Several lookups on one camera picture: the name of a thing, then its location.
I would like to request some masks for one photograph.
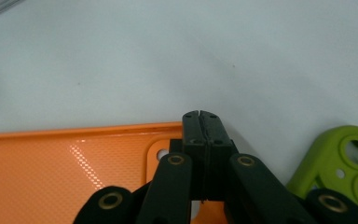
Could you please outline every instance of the textured orange surface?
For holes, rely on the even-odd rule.
[[[0,134],[0,223],[72,223],[96,190],[145,184],[181,136],[180,122]]]

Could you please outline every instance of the white table surface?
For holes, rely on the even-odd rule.
[[[26,0],[0,15],[0,133],[197,109],[286,183],[318,134],[358,125],[358,1]]]

